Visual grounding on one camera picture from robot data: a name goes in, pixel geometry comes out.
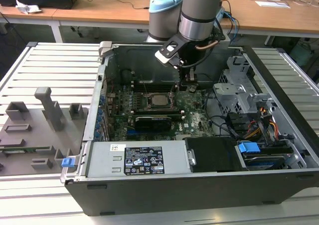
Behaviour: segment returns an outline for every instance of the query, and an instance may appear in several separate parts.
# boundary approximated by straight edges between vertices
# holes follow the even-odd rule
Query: copper pipe
[[[207,50],[207,49],[210,49],[212,47],[214,47],[215,45],[217,45],[219,42],[217,40],[215,40],[214,42],[212,42],[211,44],[208,44],[208,45],[205,45],[205,46],[195,46],[195,49],[197,50]]]

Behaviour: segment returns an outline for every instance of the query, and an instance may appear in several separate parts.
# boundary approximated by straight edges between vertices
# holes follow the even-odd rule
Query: floor
[[[54,37],[51,28],[46,25],[30,25],[30,24],[6,24],[8,33],[6,35],[0,34],[0,78],[2,78],[14,61],[23,51],[25,44],[15,32],[21,35],[23,40],[28,43],[29,41],[37,42],[54,42]],[[79,32],[82,34],[80,37],[75,27],[73,31],[69,26],[61,26],[61,34],[64,42],[67,43],[100,43],[101,41],[116,41],[116,42],[143,42],[147,38],[148,31],[138,32],[136,29],[120,29],[120,28],[99,28],[99,38],[94,38],[94,30],[91,27],[80,27]],[[252,47],[265,47],[264,42],[266,36],[256,35],[238,35],[233,45],[250,45]],[[319,68],[319,41],[311,39],[305,41],[311,43],[313,51],[312,60],[309,61],[307,70],[311,76]]]

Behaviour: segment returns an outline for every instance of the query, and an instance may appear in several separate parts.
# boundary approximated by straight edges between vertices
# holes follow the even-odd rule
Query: motherboard
[[[213,136],[204,108],[205,92],[113,85],[106,108],[110,140],[183,140]]]

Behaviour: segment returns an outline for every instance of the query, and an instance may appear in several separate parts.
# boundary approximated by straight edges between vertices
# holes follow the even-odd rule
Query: aluminum profile table
[[[284,52],[254,49],[296,108],[319,135],[319,88]],[[255,80],[263,92],[267,89],[258,76]]]
[[[96,78],[97,44],[39,43],[27,47],[0,83],[1,123],[9,101],[33,100],[37,86],[51,86],[61,105],[90,107]],[[318,225],[319,188],[306,189],[280,205],[88,217],[59,180],[59,174],[0,177],[0,224],[24,225]]]

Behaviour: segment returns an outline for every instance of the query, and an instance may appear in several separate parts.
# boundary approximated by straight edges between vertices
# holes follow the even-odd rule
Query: white paper
[[[36,13],[36,12],[41,12],[40,8],[37,5],[27,5],[19,2],[18,0],[16,1],[16,6],[21,13],[24,14],[29,14],[29,13]]]
[[[278,8],[290,8],[285,3],[279,3],[279,2],[265,2],[265,1],[255,1],[259,6],[266,6],[266,7],[278,7]]]
[[[124,151],[125,148],[126,148],[126,144],[111,144],[110,151],[111,152]]]

